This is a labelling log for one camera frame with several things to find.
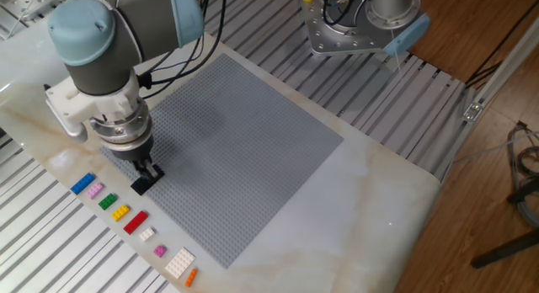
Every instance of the metal pole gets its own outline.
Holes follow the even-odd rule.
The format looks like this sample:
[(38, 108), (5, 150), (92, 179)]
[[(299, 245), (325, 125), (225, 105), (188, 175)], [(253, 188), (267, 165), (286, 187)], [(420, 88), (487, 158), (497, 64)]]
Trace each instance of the metal pole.
[(372, 0), (372, 9), (382, 19), (392, 20), (403, 16), (412, 7), (413, 0)]

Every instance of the red lego brick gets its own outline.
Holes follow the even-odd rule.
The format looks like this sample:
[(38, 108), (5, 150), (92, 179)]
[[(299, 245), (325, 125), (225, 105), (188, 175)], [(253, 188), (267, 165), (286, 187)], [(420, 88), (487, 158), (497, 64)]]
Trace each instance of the red lego brick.
[(127, 225), (124, 226), (124, 230), (127, 234), (131, 235), (141, 224), (148, 218), (148, 214), (145, 211), (140, 211), (138, 214), (133, 217)]

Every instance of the lavender lego brick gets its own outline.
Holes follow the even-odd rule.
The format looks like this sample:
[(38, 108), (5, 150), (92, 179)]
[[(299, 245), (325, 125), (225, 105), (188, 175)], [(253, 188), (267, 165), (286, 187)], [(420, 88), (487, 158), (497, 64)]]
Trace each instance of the lavender lego brick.
[(95, 195), (97, 195), (104, 188), (103, 184), (95, 183), (90, 190), (86, 191), (86, 196), (93, 200)]

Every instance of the lego brick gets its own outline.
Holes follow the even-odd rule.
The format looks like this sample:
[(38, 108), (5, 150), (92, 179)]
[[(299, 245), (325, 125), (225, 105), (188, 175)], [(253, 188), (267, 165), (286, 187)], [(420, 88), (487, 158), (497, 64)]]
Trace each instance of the lego brick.
[(88, 187), (88, 185), (92, 183), (94, 179), (95, 177), (91, 173), (84, 175), (84, 177), (81, 178), (81, 180), (79, 180), (76, 184), (74, 184), (71, 187), (71, 191), (73, 191), (75, 195), (78, 195), (84, 189), (86, 189), (86, 187)]
[(101, 209), (107, 210), (107, 208), (110, 207), (110, 205), (114, 204), (115, 201), (116, 201), (116, 196), (111, 193), (111, 194), (108, 194), (107, 197), (103, 198), (99, 202), (99, 206), (101, 207)]
[(147, 228), (146, 230), (144, 230), (144, 232), (141, 233), (140, 237), (141, 237), (141, 240), (143, 242), (145, 242), (146, 240), (148, 240), (150, 237), (153, 236), (153, 234), (155, 234), (155, 231), (153, 231), (153, 229), (151, 229), (151, 227)]
[(128, 212), (129, 212), (129, 208), (127, 207), (127, 205), (122, 205), (120, 208), (118, 208), (118, 210), (112, 213), (111, 216), (115, 221), (119, 221)]
[(157, 246), (157, 248), (155, 248), (155, 250), (153, 250), (153, 252), (158, 256), (158, 257), (162, 257), (163, 254), (165, 254), (165, 251), (167, 251), (167, 249), (165, 249), (165, 247), (159, 245)]
[(165, 269), (178, 279), (193, 261), (195, 261), (195, 256), (187, 251), (186, 248), (182, 248), (179, 253), (172, 258), (170, 263), (167, 264)]
[(166, 175), (145, 195), (225, 268), (343, 140), (228, 56), (151, 114), (152, 160)]
[(188, 287), (188, 288), (191, 287), (191, 284), (193, 283), (193, 280), (195, 279), (196, 272), (198, 272), (197, 269), (193, 269), (191, 271), (191, 274), (189, 274), (189, 277), (187, 278), (187, 281), (185, 281), (185, 286), (186, 287)]
[(124, 231), (131, 235), (147, 218), (148, 214), (146, 214), (145, 211), (138, 212), (138, 214), (124, 226)]
[(97, 195), (101, 190), (104, 188), (103, 184), (101, 183), (95, 183), (90, 190), (86, 191), (86, 196), (89, 197), (91, 200)]

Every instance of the blue lego brick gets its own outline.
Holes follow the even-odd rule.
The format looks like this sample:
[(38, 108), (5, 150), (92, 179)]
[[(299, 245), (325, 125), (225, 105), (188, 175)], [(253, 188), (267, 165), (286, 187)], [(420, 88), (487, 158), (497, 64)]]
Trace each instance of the blue lego brick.
[(75, 195), (78, 195), (84, 189), (86, 189), (86, 187), (88, 187), (88, 185), (93, 182), (94, 179), (95, 177), (91, 173), (84, 175), (81, 180), (79, 180), (75, 185), (71, 187), (71, 191), (73, 191)]

